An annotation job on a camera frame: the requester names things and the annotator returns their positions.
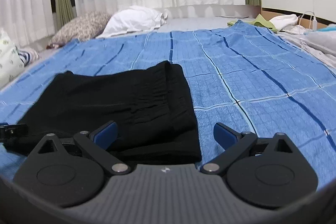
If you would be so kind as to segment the black pants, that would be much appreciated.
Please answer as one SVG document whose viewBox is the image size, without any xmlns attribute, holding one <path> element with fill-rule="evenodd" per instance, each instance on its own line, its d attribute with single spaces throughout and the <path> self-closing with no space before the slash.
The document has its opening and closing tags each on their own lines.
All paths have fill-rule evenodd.
<svg viewBox="0 0 336 224">
<path fill-rule="evenodd" d="M 23 137 L 5 149 L 28 155 L 48 133 L 70 138 L 114 121 L 117 139 L 107 151 L 126 164 L 194 164 L 202 159 L 190 88 L 178 64 L 113 75 L 60 73 L 21 118 Z"/>
</svg>

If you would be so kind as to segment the white green floral pillow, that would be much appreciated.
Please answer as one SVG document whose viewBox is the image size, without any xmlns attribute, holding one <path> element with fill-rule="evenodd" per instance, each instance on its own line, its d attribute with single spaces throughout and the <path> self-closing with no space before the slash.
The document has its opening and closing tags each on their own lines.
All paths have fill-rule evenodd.
<svg viewBox="0 0 336 224">
<path fill-rule="evenodd" d="M 3 88 L 24 71 L 25 65 L 19 57 L 15 44 L 3 28 L 0 34 L 0 47 L 0 87 Z"/>
</svg>

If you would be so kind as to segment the blue plaid blanket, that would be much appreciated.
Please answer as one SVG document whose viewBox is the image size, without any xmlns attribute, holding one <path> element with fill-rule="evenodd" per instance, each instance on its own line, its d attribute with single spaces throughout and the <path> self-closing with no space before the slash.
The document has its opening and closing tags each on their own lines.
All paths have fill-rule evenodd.
<svg viewBox="0 0 336 224">
<path fill-rule="evenodd" d="M 318 176 L 335 179 L 335 70 L 266 28 L 150 32 L 72 41 L 1 90 L 1 121 L 16 123 L 56 73 L 107 75 L 170 61 L 183 68 L 198 120 L 202 160 L 222 148 L 222 122 L 260 137 L 284 132 Z"/>
</svg>

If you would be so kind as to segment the striped cloth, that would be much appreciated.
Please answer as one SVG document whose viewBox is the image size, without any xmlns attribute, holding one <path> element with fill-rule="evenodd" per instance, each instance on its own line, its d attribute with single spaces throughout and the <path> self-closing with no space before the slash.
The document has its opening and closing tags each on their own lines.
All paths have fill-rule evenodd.
<svg viewBox="0 0 336 224">
<path fill-rule="evenodd" d="M 38 59 L 40 59 L 39 53 L 37 53 L 36 50 L 30 47 L 18 49 L 17 52 L 18 52 L 19 58 L 21 59 L 25 67 L 37 61 Z"/>
</svg>

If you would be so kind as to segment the floral patterned pillow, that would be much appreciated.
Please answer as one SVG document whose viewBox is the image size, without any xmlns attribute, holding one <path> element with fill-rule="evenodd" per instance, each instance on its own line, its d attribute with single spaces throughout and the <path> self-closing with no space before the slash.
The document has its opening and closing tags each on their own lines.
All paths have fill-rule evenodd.
<svg viewBox="0 0 336 224">
<path fill-rule="evenodd" d="M 105 29 L 112 14 L 101 11 L 88 12 L 66 23 L 51 38 L 47 49 L 60 48 L 73 39 L 86 42 L 99 36 Z"/>
</svg>

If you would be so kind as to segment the green cloth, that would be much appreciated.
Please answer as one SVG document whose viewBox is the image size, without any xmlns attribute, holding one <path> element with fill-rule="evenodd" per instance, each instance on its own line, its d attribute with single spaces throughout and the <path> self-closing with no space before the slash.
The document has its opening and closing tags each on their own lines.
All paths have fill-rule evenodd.
<svg viewBox="0 0 336 224">
<path fill-rule="evenodd" d="M 242 30 L 250 31 L 256 27 L 256 28 L 265 28 L 269 31 L 272 31 L 275 34 L 278 32 L 274 24 L 271 21 L 266 20 L 261 14 L 258 14 L 256 19 L 250 21 L 242 21 L 240 19 L 230 21 L 227 23 L 227 26 L 233 28 L 234 30 L 240 30 L 240 31 Z"/>
</svg>

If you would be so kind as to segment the light grey quilt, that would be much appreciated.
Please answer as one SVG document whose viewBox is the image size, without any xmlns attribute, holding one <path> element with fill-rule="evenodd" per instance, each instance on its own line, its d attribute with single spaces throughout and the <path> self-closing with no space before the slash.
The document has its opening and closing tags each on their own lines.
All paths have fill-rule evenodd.
<svg viewBox="0 0 336 224">
<path fill-rule="evenodd" d="M 315 48 L 310 47 L 304 38 L 304 34 L 299 35 L 299 34 L 288 34 L 286 32 L 279 32 L 278 36 L 282 37 L 285 40 L 288 40 L 289 42 L 298 46 L 302 50 L 307 51 L 308 53 L 310 53 L 311 55 L 319 59 L 319 61 L 322 61 L 329 67 L 335 68 L 336 65 L 335 56 L 323 53 L 320 50 L 316 50 Z"/>
</svg>

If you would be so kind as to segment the white folded cloth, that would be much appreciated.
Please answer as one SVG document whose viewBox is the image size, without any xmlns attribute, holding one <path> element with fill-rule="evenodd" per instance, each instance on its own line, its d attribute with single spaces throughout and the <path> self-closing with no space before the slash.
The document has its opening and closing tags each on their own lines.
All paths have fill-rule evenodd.
<svg viewBox="0 0 336 224">
<path fill-rule="evenodd" d="M 283 30 L 287 26 L 296 25 L 298 16 L 295 14 L 275 16 L 269 20 L 277 31 Z"/>
</svg>

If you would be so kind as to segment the grey bagged bedding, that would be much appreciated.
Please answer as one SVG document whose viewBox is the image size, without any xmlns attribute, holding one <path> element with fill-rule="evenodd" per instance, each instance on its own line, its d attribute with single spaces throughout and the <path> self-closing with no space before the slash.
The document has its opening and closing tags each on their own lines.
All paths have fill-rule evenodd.
<svg viewBox="0 0 336 224">
<path fill-rule="evenodd" d="M 335 25 L 331 25 L 316 31 L 307 32 L 304 34 L 304 38 L 310 47 L 335 56 L 335 33 Z"/>
</svg>

